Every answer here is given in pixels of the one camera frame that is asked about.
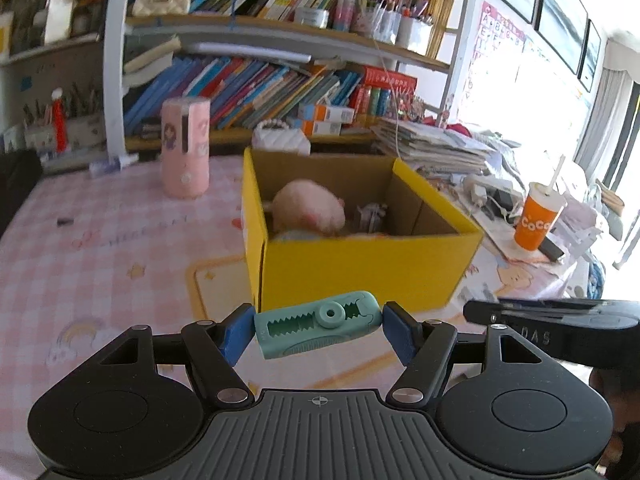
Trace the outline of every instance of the mint green object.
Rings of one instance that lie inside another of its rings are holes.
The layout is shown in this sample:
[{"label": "mint green object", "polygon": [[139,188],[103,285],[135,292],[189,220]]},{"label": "mint green object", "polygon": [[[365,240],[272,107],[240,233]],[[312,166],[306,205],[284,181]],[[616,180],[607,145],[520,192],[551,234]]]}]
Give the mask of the mint green object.
[{"label": "mint green object", "polygon": [[256,314],[254,324],[262,355],[275,359],[367,335],[382,324],[382,312],[361,290]]}]

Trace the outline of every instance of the yellow cardboard box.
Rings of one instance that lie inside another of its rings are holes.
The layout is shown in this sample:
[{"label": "yellow cardboard box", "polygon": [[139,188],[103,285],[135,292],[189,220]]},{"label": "yellow cardboard box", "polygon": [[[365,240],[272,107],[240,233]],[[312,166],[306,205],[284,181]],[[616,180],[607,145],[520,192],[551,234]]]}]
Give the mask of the yellow cardboard box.
[{"label": "yellow cardboard box", "polygon": [[[244,152],[246,261],[259,312],[368,290],[410,312],[444,306],[482,239],[476,225],[404,162],[389,156]],[[386,237],[270,240],[262,202],[308,178],[357,206],[385,203]]]}]

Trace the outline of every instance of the pink tumbler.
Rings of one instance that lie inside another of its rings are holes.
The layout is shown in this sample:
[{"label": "pink tumbler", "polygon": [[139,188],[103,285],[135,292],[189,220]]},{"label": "pink tumbler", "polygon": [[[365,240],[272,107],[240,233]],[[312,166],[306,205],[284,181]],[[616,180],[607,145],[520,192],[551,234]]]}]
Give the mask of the pink tumbler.
[{"label": "pink tumbler", "polygon": [[209,188],[208,99],[162,103],[162,184],[175,198],[197,198]]}]

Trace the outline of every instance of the stuffed toy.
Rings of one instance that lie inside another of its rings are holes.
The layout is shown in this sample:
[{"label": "stuffed toy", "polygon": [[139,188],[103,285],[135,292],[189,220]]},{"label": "stuffed toy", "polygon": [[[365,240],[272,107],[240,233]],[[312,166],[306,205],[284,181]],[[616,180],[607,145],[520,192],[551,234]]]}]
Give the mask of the stuffed toy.
[{"label": "stuffed toy", "polygon": [[292,180],[271,203],[273,230],[334,236],[344,227],[344,201],[311,180]]}]

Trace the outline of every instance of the orange cup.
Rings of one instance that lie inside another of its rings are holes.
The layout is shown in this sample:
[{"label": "orange cup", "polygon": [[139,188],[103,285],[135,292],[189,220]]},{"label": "orange cup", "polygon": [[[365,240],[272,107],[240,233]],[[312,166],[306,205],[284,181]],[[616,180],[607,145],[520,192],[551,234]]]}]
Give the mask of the orange cup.
[{"label": "orange cup", "polygon": [[513,236],[516,243],[527,251],[535,251],[540,247],[542,240],[566,206],[564,196],[555,189],[546,195],[545,188],[546,186],[539,182],[529,184],[529,194]]}]

